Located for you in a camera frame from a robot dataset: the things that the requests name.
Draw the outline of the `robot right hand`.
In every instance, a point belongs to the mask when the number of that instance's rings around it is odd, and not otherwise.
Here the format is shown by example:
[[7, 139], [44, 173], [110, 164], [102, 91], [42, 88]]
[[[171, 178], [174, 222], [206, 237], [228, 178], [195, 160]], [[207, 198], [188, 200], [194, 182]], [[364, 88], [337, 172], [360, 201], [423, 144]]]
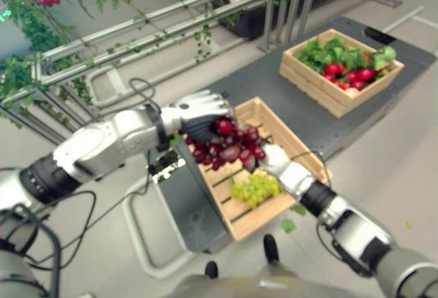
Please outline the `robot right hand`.
[[297, 202], [301, 202], [316, 177], [303, 165], [293, 161], [280, 146], [265, 143], [261, 148], [265, 153], [265, 158], [259, 162], [261, 167], [275, 177]]

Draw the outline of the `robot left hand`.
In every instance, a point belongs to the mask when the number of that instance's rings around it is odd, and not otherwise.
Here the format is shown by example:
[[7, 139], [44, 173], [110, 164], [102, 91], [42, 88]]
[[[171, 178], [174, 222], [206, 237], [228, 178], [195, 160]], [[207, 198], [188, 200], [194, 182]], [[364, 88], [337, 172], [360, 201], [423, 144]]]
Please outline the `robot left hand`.
[[215, 121], [233, 115], [233, 107], [221, 94], [201, 90], [163, 107], [160, 118], [167, 134], [182, 130], [192, 140], [209, 142], [215, 136]]

